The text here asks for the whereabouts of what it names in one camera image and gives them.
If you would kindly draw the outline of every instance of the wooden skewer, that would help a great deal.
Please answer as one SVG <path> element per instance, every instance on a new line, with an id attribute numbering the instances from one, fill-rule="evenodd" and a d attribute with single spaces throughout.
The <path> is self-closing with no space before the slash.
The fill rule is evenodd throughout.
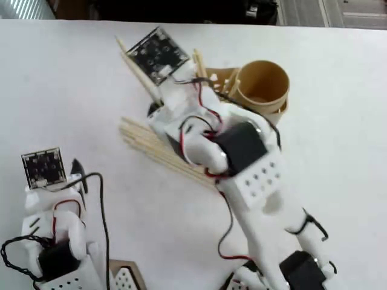
<path id="1" fill-rule="evenodd" d="M 213 188 L 212 180 L 210 178 L 205 177 L 203 175 L 203 173 L 200 175 L 200 174 L 198 174 L 195 171 L 188 171 L 187 168 L 181 167 L 181 166 L 177 166 L 175 163 L 172 163 L 170 160 L 163 158 L 162 155 L 158 155 L 158 154 L 156 154 L 154 152 L 143 150 L 141 145 L 134 143 L 129 138 L 124 138 L 124 140 L 127 143 L 129 143 L 132 147 L 134 147 L 135 149 L 143 151 L 145 154 L 147 154 L 147 156 L 151 157 L 153 160 L 157 161 L 158 163 L 162 163 L 163 165 L 167 166 L 170 169 L 173 169 L 174 171 L 177 171 L 177 172 L 179 172 L 179 173 L 181 173 L 181 174 L 183 174 L 183 175 L 185 175 L 185 176 L 187 176 L 187 177 L 189 177 L 191 179 L 194 179 L 194 180 L 200 182 L 201 184 L 203 184 L 205 186 Z"/>
<path id="2" fill-rule="evenodd" d="M 128 55 L 126 54 L 126 48 L 122 41 L 116 36 L 115 37 L 119 47 L 121 48 L 121 56 L 125 63 L 128 65 L 128 67 L 131 69 L 131 71 L 134 73 L 136 78 L 140 81 L 140 83 L 143 85 L 145 90 L 148 92 L 149 95 L 151 95 L 154 102 L 158 103 L 160 105 L 160 101 L 158 98 L 158 95 L 152 90 L 153 83 L 148 79 L 148 77 L 142 72 L 142 70 L 135 64 L 133 60 L 131 60 Z"/>
<path id="3" fill-rule="evenodd" d="M 177 165 L 183 166 L 184 168 L 203 176 L 202 168 L 188 166 L 183 160 L 176 156 L 172 149 L 165 146 L 149 129 L 139 129 L 134 126 L 132 128 L 130 128 L 130 126 L 120 126 L 120 131 L 124 136 L 130 138 L 132 143 L 139 145 L 140 149 L 144 149 L 143 151 L 146 153 L 154 152 L 157 155 L 164 156 L 169 159 L 170 162 L 177 163 Z"/>
<path id="4" fill-rule="evenodd" d="M 227 83 L 225 83 L 224 86 L 223 86 L 223 89 L 222 89 L 222 93 L 223 93 L 223 94 L 224 94 L 224 93 L 227 91 L 227 89 L 229 88 L 230 84 L 232 83 L 232 80 L 234 79 L 234 77 L 236 76 L 236 74 L 238 73 L 238 71 L 239 71 L 239 68 L 235 68 L 235 69 L 232 71 L 232 73 L 231 73 L 231 75 L 230 75 L 230 77 L 229 77 L 229 81 L 228 81 Z"/>
<path id="5" fill-rule="evenodd" d="M 197 64 L 198 64 L 198 67 L 200 70 L 201 77 L 207 77 L 206 66 L 204 65 L 203 57 L 202 57 L 201 53 L 197 49 L 194 49 L 193 53 L 197 57 Z"/>
<path id="6" fill-rule="evenodd" d="M 234 85 L 232 86 L 230 92 L 229 92 L 229 97 L 232 98 L 232 96 L 235 94 L 236 90 L 238 89 L 239 85 L 241 84 L 240 80 L 235 80 Z"/>

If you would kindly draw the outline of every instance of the robotic arm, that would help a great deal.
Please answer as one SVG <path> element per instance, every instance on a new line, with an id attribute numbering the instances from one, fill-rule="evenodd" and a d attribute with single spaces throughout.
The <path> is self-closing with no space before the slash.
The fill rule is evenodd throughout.
<path id="1" fill-rule="evenodd" d="M 185 162 L 205 167 L 214 177 L 247 237 L 257 271 L 251 275 L 251 270 L 241 268 L 235 273 L 239 279 L 232 279 L 227 289 L 246 286 L 241 277 L 250 281 L 249 289 L 345 289 L 323 248 L 327 232 L 288 190 L 274 126 L 261 115 L 220 102 L 211 80 L 195 78 L 193 62 L 174 42 L 169 47 L 167 40 L 165 31 L 156 28 L 124 52 L 132 70 L 138 66 L 157 88 L 149 126 Z M 134 72 L 144 79 L 142 72 Z M 269 219 L 294 234 L 302 251 L 279 261 L 276 247 L 267 239 Z"/>
<path id="2" fill-rule="evenodd" d="M 321 232 L 311 223 L 314 219 L 287 191 L 284 161 L 267 120 L 221 103 L 209 86 L 190 97 L 200 105 L 189 106 L 175 118 L 170 118 L 169 108 L 163 106 L 149 115 L 149 125 L 187 163 L 204 166 L 215 178 L 247 237 L 250 257 L 263 274 L 256 276 L 260 282 L 256 288 L 343 289 L 335 284 Z M 282 222 L 296 235 L 304 252 L 295 252 L 279 264 L 276 248 L 265 234 L 268 219 Z M 315 282 L 310 281 L 311 275 L 316 276 Z M 297 283 L 307 284 L 297 288 Z"/>

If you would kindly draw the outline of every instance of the black circuit board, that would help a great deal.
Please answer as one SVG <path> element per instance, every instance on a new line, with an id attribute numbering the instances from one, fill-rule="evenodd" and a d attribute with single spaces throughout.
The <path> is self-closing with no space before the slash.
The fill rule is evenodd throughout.
<path id="1" fill-rule="evenodd" d="M 161 27 L 145 36 L 126 54 L 156 86 L 160 86 L 169 75 L 189 60 L 189 56 Z M 161 76 L 159 72 L 167 65 L 170 66 L 167 76 Z"/>
<path id="2" fill-rule="evenodd" d="M 23 154 L 22 160 L 30 189 L 66 180 L 59 148 Z"/>

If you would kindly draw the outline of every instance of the table surface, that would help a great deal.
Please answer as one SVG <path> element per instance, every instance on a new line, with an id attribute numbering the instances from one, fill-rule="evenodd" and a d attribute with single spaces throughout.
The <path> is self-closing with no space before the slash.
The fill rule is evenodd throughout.
<path id="1" fill-rule="evenodd" d="M 327 251 L 349 289 L 385 289 L 387 31 L 239 25 L 163 25 L 212 67 L 265 59 L 291 80 L 280 121 L 292 188 L 330 234 Z M 242 261 L 221 260 L 223 200 L 153 163 L 122 140 L 121 116 L 145 122 L 151 102 L 122 61 L 155 24 L 0 21 L 0 237 L 20 234 L 26 180 L 20 155 L 60 146 L 105 178 L 111 258 L 137 262 L 149 289 L 218 289 Z M 103 243 L 97 182 L 87 197 L 90 236 Z M 278 233 L 284 259 L 294 237 Z M 20 247 L 12 261 L 25 265 Z M 237 225 L 224 243 L 245 253 Z M 0 288 L 29 289 L 0 265 Z"/>

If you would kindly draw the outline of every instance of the white robot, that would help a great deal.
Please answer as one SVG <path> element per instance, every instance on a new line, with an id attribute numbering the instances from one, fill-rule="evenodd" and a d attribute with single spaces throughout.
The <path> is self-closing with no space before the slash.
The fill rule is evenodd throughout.
<path id="1" fill-rule="evenodd" d="M 194 63 L 160 27 L 129 51 L 120 46 L 154 99 L 149 126 L 182 159 L 203 166 L 207 176 L 214 178 L 247 237 L 249 257 L 234 258 L 249 261 L 230 276 L 224 289 L 344 290 L 323 248 L 327 232 L 288 190 L 274 125 L 248 109 L 220 102 L 219 97 L 227 96 L 216 92 L 211 80 L 195 78 Z M 130 271 L 122 269 L 113 277 L 108 268 L 102 176 L 84 175 L 76 161 L 71 175 L 66 176 L 59 149 L 23 155 L 22 159 L 29 185 L 27 217 L 22 236 L 6 241 L 1 248 L 5 264 L 30 276 L 40 290 L 138 289 Z M 101 182 L 106 255 L 85 235 L 83 193 L 90 176 L 98 176 Z M 268 218 L 281 221 L 283 229 L 297 237 L 302 251 L 278 261 L 276 247 L 266 239 Z M 22 241 L 28 251 L 28 269 L 8 260 L 6 246 L 16 241 Z"/>
<path id="2" fill-rule="evenodd" d="M 21 236 L 3 243 L 0 254 L 9 268 L 28 275 L 37 290 L 138 290 L 130 267 L 115 276 L 109 270 L 109 237 L 103 209 L 103 178 L 85 175 L 74 159 L 66 176 L 59 148 L 22 155 L 28 181 Z M 86 235 L 86 180 L 100 179 L 100 206 L 106 251 Z M 21 242 L 28 253 L 28 267 L 11 263 L 7 246 Z"/>
<path id="3" fill-rule="evenodd" d="M 118 42 L 154 99 L 149 126 L 185 162 L 206 168 L 247 237 L 252 262 L 234 273 L 227 289 L 345 289 L 323 248 L 327 232 L 288 189 L 275 126 L 221 102 L 220 97 L 232 100 L 216 92 L 210 79 L 195 78 L 195 64 L 162 28 L 129 51 Z M 280 220 L 303 251 L 278 261 L 276 247 L 266 239 L 268 218 Z"/>

